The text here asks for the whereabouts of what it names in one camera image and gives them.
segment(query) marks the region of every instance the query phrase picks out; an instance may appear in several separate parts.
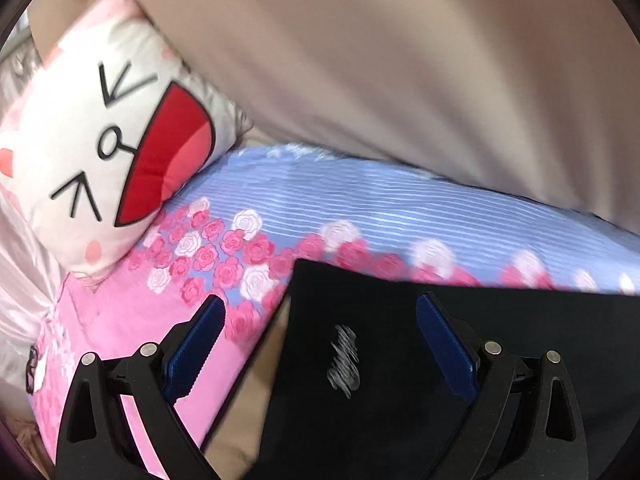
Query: cartoon cat face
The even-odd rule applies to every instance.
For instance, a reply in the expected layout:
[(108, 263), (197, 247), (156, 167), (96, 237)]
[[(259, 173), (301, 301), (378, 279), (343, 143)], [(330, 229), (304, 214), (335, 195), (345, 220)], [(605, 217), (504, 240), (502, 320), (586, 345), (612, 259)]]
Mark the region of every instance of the cartoon cat face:
[(149, 22), (108, 16), (61, 40), (0, 133), (0, 189), (63, 266), (100, 278), (242, 114)]

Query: white pillowcase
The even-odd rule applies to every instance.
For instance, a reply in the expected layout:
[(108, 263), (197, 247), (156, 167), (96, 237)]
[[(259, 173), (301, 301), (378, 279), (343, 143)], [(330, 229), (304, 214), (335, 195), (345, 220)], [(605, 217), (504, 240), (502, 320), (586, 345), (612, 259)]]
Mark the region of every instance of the white pillowcase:
[(134, 1), (101, 0), (0, 126), (0, 185), (38, 240), (95, 285), (243, 121)]

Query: pink rose print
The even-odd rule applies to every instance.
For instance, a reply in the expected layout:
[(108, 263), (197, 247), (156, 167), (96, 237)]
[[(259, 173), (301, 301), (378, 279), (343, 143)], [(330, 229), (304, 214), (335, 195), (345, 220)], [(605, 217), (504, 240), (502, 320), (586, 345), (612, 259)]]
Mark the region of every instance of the pink rose print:
[(276, 307), (280, 304), (280, 301), (282, 301), (286, 288), (287, 285), (279, 283), (264, 295), (261, 305), (265, 314), (270, 314), (276, 310)]
[(168, 267), (169, 264), (171, 263), (172, 256), (173, 255), (172, 255), (171, 249), (168, 247), (165, 247), (162, 250), (162, 252), (158, 254), (158, 256), (156, 256), (154, 267), (156, 269), (164, 269), (165, 267)]
[(383, 280), (400, 280), (405, 272), (404, 261), (397, 254), (380, 254), (371, 262), (371, 272)]
[(172, 217), (174, 218), (174, 223), (182, 222), (185, 218), (187, 218), (188, 214), (189, 214), (189, 207), (185, 205), (180, 206), (172, 214)]
[(143, 255), (144, 253), (140, 249), (133, 249), (129, 253), (129, 257), (127, 258), (127, 266), (129, 267), (129, 270), (136, 270), (140, 265), (142, 265)]
[(315, 233), (307, 235), (298, 243), (296, 253), (305, 260), (319, 262), (324, 253), (324, 239)]
[(166, 211), (164, 209), (161, 209), (160, 212), (154, 218), (154, 221), (151, 222), (151, 225), (160, 226), (165, 220), (166, 220)]
[(272, 280), (286, 278), (293, 270), (293, 262), (296, 253), (293, 249), (284, 249), (280, 254), (276, 254), (269, 260), (269, 277)]
[(482, 286), (475, 276), (467, 272), (462, 267), (456, 267), (451, 277), (447, 280), (447, 285), (455, 286)]
[(169, 243), (171, 245), (177, 244), (182, 237), (187, 234), (187, 226), (185, 224), (180, 224), (173, 228), (173, 230), (169, 233)]
[(177, 210), (175, 210), (172, 214), (167, 215), (164, 221), (160, 224), (161, 231), (168, 231), (174, 225), (182, 222), (189, 213), (189, 208), (187, 206), (181, 206)]
[(209, 220), (209, 211), (198, 211), (191, 218), (191, 227), (194, 229), (201, 228)]
[(231, 256), (236, 251), (239, 251), (244, 247), (244, 231), (242, 229), (236, 229), (234, 231), (227, 231), (220, 241), (220, 249), (224, 253)]
[(182, 284), (180, 294), (187, 306), (199, 305), (204, 299), (204, 278), (187, 278)]
[(409, 273), (412, 282), (417, 283), (445, 283), (437, 269), (432, 266), (414, 267)]
[(146, 250), (146, 257), (149, 260), (155, 260), (164, 249), (164, 245), (165, 245), (164, 238), (162, 237), (156, 238), (154, 242)]
[(500, 273), (500, 283), (509, 288), (554, 288), (544, 264), (529, 250), (513, 255), (511, 263)]
[(276, 246), (266, 234), (259, 233), (249, 240), (242, 252), (242, 260), (247, 265), (260, 265), (273, 256)]
[(218, 260), (218, 250), (213, 244), (207, 244), (199, 248), (193, 258), (194, 270), (211, 270)]
[(214, 296), (219, 297), (225, 305), (229, 304), (229, 300), (226, 298), (225, 291), (222, 290), (221, 288), (214, 288), (210, 292), (210, 294), (213, 294)]
[(369, 268), (371, 254), (367, 243), (362, 238), (353, 242), (345, 242), (338, 248), (335, 255), (335, 264), (347, 270), (364, 272)]
[(169, 274), (172, 278), (181, 278), (191, 267), (191, 260), (186, 256), (178, 256), (174, 262), (169, 266)]
[(159, 228), (160, 232), (161, 233), (165, 233), (165, 232), (171, 230), (171, 228), (173, 226), (174, 226), (174, 219), (172, 218), (172, 216), (168, 215), (167, 213), (164, 213), (164, 218), (158, 224), (158, 228)]
[(235, 256), (230, 256), (225, 262), (221, 262), (213, 271), (213, 285), (215, 287), (234, 288), (242, 278), (242, 265)]
[(245, 343), (252, 338), (259, 324), (259, 315), (251, 301), (241, 301), (236, 308), (226, 310), (225, 338)]
[(223, 219), (216, 218), (213, 222), (209, 222), (207, 225), (203, 227), (202, 237), (207, 239), (209, 242), (215, 242), (218, 239), (218, 235), (224, 230), (225, 230), (225, 223)]

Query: bed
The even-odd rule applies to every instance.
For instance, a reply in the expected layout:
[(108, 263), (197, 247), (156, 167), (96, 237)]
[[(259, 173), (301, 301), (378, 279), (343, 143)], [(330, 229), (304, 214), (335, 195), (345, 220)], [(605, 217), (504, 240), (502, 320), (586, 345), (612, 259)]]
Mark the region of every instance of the bed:
[[(66, 279), (37, 345), (33, 407), (49, 453), (84, 352), (131, 354), (213, 293), (228, 305), (225, 331), (176, 405), (201, 444), (296, 257), (449, 285), (634, 294), (640, 283), (640, 241), (597, 218), (300, 144), (240, 149), (174, 197), (97, 291)], [(162, 475), (125, 407), (149, 471)]]
[[(36, 0), (41, 51), (92, 1)], [(269, 137), (565, 209), (305, 144), (239, 146), (163, 207), (96, 290), (71, 277), (58, 288), (60, 268), (44, 252), (44, 272), (20, 276), (42, 298), (31, 400), (52, 457), (82, 354), (130, 354), (213, 293), (228, 324), (177, 405), (205, 445), (296, 258), (388, 280), (636, 293), (638, 236), (592, 214), (639, 232), (629, 200), (638, 27), (626, 0), (140, 1)], [(14, 231), (40, 250), (28, 230)], [(126, 410), (149, 471), (162, 476), (135, 407)]]

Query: bedsheet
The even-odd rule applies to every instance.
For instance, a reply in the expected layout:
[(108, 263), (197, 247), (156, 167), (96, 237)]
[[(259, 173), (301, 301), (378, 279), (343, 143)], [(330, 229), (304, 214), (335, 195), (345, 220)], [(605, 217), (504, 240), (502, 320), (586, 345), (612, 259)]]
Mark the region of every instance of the bedsheet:
[[(296, 258), (455, 285), (633, 294), (640, 284), (640, 238), (594, 217), (308, 146), (233, 152), (166, 204), (97, 291), (63, 284), (38, 340), (33, 396), (52, 457), (82, 354), (131, 354), (213, 293), (225, 301), (226, 325), (176, 404), (202, 443)], [(124, 402), (149, 471), (163, 476), (133, 402)]]

